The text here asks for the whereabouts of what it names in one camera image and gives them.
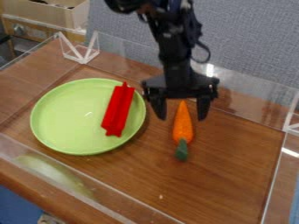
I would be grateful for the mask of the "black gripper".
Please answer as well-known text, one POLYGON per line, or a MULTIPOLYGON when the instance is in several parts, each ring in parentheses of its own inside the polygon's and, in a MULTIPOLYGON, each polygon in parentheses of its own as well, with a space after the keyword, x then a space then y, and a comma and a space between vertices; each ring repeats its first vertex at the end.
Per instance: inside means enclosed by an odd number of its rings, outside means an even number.
POLYGON ((219 97, 220 79, 205 74, 191 72, 191 76, 167 77, 157 75, 141 81, 144 98, 149 99, 153 112, 159 119, 167 117, 165 99, 199 98, 196 100, 197 119, 203 121, 211 108, 211 99, 219 97))

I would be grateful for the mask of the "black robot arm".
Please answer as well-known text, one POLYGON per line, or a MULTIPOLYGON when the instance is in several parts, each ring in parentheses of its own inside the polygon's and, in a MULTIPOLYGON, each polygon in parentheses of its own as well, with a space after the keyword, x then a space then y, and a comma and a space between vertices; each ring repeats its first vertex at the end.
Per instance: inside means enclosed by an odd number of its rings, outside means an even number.
POLYGON ((204 120, 211 102, 219 97, 220 80, 192 69, 192 48, 200 42, 201 23, 193 13, 192 0, 104 0, 119 14, 135 13, 148 24, 159 45, 163 74, 141 81, 144 98, 160 119, 167 116, 167 100, 193 98, 197 119, 204 120))

